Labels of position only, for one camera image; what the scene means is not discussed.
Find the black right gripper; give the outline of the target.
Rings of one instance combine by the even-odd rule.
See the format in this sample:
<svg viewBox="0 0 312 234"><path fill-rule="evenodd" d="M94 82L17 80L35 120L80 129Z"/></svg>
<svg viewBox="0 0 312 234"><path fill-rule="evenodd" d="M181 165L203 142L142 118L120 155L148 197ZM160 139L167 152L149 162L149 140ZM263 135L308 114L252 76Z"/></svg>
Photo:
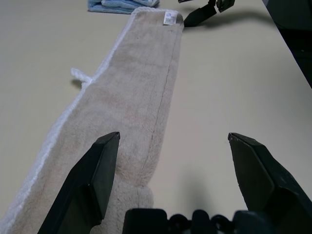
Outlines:
<svg viewBox="0 0 312 234"><path fill-rule="evenodd" d="M178 3L188 2L193 0L178 0ZM223 12L231 8L235 0L217 0L216 6L219 12ZM204 6L191 12L184 20L184 26L197 26L216 14L214 6Z"/></svg>

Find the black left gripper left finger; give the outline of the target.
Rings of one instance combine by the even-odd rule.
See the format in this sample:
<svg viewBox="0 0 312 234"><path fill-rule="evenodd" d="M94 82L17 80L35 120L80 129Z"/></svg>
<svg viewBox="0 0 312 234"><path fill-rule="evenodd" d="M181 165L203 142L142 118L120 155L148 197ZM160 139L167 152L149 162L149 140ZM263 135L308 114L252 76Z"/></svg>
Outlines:
<svg viewBox="0 0 312 234"><path fill-rule="evenodd" d="M38 233L88 234L105 217L115 177L119 132L98 138L63 183Z"/></svg>

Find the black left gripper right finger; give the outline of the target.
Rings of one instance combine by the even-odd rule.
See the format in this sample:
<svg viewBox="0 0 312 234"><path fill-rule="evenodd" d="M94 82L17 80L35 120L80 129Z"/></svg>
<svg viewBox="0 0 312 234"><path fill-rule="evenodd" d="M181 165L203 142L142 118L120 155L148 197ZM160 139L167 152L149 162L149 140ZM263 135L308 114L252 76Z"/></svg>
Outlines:
<svg viewBox="0 0 312 234"><path fill-rule="evenodd" d="M310 234L312 202L265 145L230 133L235 174L248 210L263 212L279 234Z"/></svg>

